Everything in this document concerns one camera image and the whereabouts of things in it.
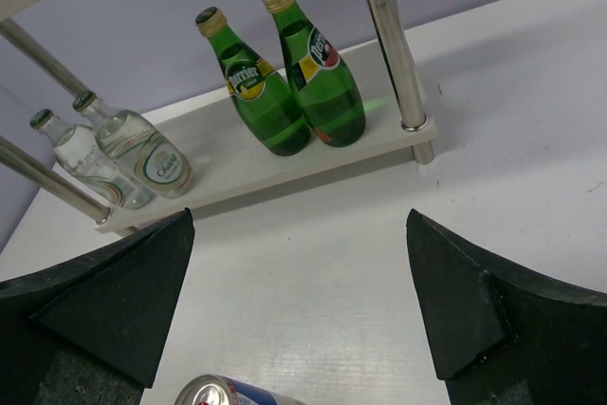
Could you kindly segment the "clear bottle green cap front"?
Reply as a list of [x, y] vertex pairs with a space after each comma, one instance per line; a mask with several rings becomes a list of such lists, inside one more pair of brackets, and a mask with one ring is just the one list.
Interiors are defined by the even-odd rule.
[[192, 188], [189, 160], [141, 114], [112, 107], [90, 90], [77, 96], [72, 107], [91, 123], [100, 149], [154, 194], [177, 199]]

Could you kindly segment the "silver can red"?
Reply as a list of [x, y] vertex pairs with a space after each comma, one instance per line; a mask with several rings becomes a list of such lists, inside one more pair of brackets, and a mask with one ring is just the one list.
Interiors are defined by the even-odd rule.
[[300, 400], [219, 375], [191, 380], [179, 393], [175, 405], [302, 405]]

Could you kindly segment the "green glass bottle back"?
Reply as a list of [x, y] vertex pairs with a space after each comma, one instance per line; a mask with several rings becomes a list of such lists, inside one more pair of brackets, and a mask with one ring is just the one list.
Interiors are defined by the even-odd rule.
[[308, 126], [328, 146], [355, 143], [365, 131], [366, 116], [347, 64], [297, 0], [263, 3], [277, 28], [286, 78]]

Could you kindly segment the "clear bottle green cap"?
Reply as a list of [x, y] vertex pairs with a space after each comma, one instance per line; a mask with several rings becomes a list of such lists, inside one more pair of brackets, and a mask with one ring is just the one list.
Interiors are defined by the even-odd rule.
[[101, 151], [90, 127], [64, 121], [46, 108], [29, 125], [49, 138], [57, 162], [67, 173], [113, 206], [136, 211], [155, 199], [153, 192], [125, 175]]
[[77, 96], [72, 107], [91, 123], [100, 149], [154, 194], [177, 199], [192, 188], [189, 160], [141, 114], [112, 107], [90, 90]]

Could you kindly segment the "green glass bottle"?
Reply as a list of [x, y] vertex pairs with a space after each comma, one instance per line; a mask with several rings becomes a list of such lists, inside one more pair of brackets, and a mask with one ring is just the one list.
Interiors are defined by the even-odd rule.
[[250, 132], [276, 156], [303, 150], [310, 130], [285, 79], [230, 28], [219, 8], [204, 9], [195, 24], [209, 41], [235, 110]]
[[286, 78], [308, 126], [328, 146], [355, 143], [365, 131], [366, 116], [347, 64], [297, 0], [263, 3], [277, 28]]

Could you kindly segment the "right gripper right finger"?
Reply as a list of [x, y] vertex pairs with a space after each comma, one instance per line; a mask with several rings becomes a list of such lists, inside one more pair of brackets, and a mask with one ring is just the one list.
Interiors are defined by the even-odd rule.
[[472, 244], [416, 210], [407, 250], [452, 404], [603, 404], [606, 296]]

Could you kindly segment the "clear bottle green cap back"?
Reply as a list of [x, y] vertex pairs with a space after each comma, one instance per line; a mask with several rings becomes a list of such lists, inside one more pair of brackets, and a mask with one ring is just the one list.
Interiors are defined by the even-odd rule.
[[49, 138], [57, 162], [67, 173], [113, 206], [136, 211], [155, 199], [153, 192], [125, 175], [101, 151], [90, 127], [64, 121], [46, 108], [29, 125]]

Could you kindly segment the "green glass bottle front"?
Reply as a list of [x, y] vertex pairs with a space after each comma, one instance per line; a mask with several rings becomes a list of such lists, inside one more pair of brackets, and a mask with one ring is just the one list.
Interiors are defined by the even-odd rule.
[[204, 9], [195, 24], [209, 41], [235, 110], [250, 132], [276, 156], [303, 150], [310, 130], [285, 79], [230, 28], [219, 8]]

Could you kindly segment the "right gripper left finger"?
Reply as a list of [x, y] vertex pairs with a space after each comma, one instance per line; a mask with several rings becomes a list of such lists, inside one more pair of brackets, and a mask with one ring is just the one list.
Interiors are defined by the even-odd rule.
[[194, 237], [185, 209], [2, 282], [2, 403], [140, 403], [156, 378]]

